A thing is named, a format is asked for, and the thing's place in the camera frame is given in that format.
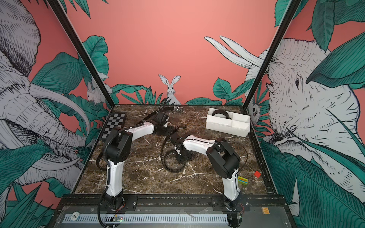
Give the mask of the long black belt s-curved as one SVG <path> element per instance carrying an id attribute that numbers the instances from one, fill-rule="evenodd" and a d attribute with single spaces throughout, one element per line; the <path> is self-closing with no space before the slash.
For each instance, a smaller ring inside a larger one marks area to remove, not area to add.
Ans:
<path id="1" fill-rule="evenodd" d="M 222 110 L 222 109 L 214 110 L 212 113 L 212 116 L 220 117 L 220 118 L 224 117 L 225 119 L 230 119 L 228 112 L 226 112 L 225 110 Z"/>

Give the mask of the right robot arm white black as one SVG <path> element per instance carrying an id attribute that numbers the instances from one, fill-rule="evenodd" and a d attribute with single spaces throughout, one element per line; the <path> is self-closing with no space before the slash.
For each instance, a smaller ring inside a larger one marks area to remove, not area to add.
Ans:
<path id="1" fill-rule="evenodd" d="M 192 159 L 193 152 L 206 155 L 217 174 L 222 177 L 224 196 L 229 201 L 235 201 L 239 197 L 238 172 L 240 157 L 231 144 L 223 138 L 207 140 L 185 134 L 177 133 L 168 139 L 174 145 L 179 163 L 185 163 Z"/>

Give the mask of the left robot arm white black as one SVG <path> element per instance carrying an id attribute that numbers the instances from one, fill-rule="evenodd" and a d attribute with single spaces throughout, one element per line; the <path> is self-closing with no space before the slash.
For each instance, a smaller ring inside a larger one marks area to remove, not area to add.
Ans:
<path id="1" fill-rule="evenodd" d="M 126 159 L 130 155 L 132 142 L 146 135 L 168 135 L 171 128 L 167 126 L 169 116 L 156 112 L 151 120 L 142 120 L 130 127 L 114 127 L 103 147 L 104 161 L 107 164 L 106 194 L 116 197 L 122 194 L 122 175 Z"/>

